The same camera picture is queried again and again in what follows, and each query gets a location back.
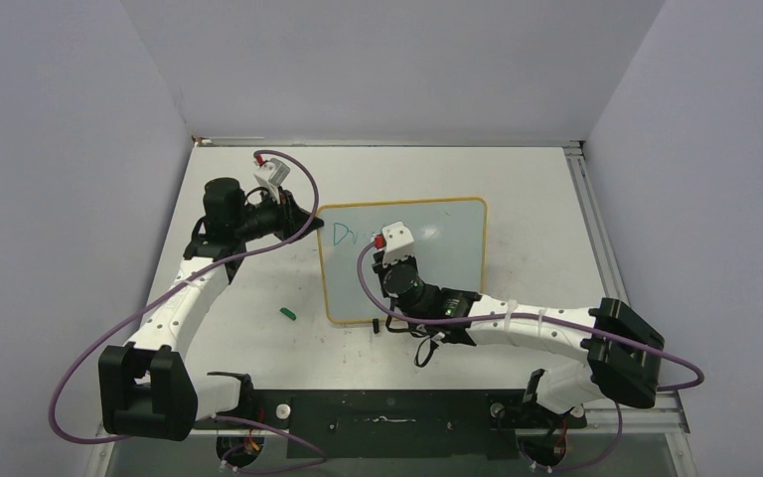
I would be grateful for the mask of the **yellow framed whiteboard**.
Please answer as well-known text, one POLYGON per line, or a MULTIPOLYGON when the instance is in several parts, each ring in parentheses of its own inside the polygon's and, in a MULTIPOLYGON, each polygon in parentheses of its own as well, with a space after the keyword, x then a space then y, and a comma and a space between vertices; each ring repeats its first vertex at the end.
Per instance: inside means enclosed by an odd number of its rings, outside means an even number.
POLYGON ((324 303, 328 319, 340 325, 371 323, 383 314, 362 290, 358 255, 382 228, 403 223, 415 241, 420 276, 439 286, 483 289, 487 203, 479 197, 326 205, 317 231, 324 303))

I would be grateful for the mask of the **green marker cap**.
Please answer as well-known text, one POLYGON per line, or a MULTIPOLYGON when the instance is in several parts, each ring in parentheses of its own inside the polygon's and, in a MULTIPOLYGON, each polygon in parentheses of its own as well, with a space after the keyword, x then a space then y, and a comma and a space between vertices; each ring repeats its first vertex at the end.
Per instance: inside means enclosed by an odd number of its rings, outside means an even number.
POLYGON ((288 309, 288 308, 286 308, 286 307, 281 307, 281 308, 279 309, 279 312, 280 312, 282 315, 284 315, 286 318, 288 318, 289 320, 291 320, 291 321, 296 321, 296 320, 297 320, 297 315, 296 315, 296 314, 295 314, 295 313, 294 313, 292 310, 290 310, 290 309, 288 309))

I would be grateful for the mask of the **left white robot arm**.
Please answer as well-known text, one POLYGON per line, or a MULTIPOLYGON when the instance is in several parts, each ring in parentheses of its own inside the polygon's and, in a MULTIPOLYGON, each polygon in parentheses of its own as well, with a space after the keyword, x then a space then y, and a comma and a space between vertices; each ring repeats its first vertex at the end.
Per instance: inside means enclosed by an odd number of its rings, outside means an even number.
POLYGON ((253 240, 268 235, 303 239, 325 223, 280 186, 263 187, 259 202, 252 204, 234 178, 206 184, 204 210, 174 280, 179 291, 123 345, 106 347, 98 358, 102 423, 109 434, 181 441, 196 422, 214 414, 234 428, 255 418, 249 376, 207 372, 192 377, 186 354, 240 269, 234 255, 253 240))

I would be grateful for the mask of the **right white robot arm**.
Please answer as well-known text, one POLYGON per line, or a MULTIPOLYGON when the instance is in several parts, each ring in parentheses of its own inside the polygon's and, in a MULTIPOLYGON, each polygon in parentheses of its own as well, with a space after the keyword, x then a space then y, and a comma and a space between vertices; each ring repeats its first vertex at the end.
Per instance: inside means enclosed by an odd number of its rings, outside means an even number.
POLYGON ((547 425, 560 414, 609 398, 633 408, 656 403, 663 336, 621 300, 604 298, 592 308, 537 308, 474 291, 444 288, 419 276, 415 258, 386 264, 373 255, 383 297, 424 332, 434 346, 501 345, 565 359, 535 370, 522 399, 526 419, 547 425))

